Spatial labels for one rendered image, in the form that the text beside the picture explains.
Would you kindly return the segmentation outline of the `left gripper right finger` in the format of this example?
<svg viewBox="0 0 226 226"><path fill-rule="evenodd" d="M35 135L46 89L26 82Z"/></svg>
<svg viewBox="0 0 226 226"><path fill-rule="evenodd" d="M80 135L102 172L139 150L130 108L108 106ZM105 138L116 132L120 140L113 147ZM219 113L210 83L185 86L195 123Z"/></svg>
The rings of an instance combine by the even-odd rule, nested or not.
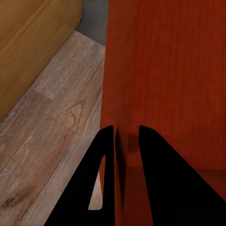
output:
<svg viewBox="0 0 226 226"><path fill-rule="evenodd" d="M156 130L138 143L154 226L226 226L226 201Z"/></svg>

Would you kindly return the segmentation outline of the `storage box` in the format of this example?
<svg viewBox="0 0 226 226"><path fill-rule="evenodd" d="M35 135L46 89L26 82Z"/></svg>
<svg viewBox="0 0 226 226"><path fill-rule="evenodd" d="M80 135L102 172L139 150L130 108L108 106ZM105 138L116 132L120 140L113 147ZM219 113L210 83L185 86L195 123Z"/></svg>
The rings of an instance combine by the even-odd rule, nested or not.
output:
<svg viewBox="0 0 226 226"><path fill-rule="evenodd" d="M140 125L226 201L226 0L109 0L100 130L111 125L115 226L154 226Z"/></svg>

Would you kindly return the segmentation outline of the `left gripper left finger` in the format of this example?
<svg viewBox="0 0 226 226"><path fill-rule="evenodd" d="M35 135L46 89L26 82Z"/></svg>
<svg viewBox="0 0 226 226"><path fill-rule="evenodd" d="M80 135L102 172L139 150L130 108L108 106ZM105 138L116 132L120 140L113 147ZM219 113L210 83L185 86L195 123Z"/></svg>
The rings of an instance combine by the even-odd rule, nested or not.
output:
<svg viewBox="0 0 226 226"><path fill-rule="evenodd" d="M88 210L105 155L103 205ZM96 134L44 226L115 226L113 125Z"/></svg>

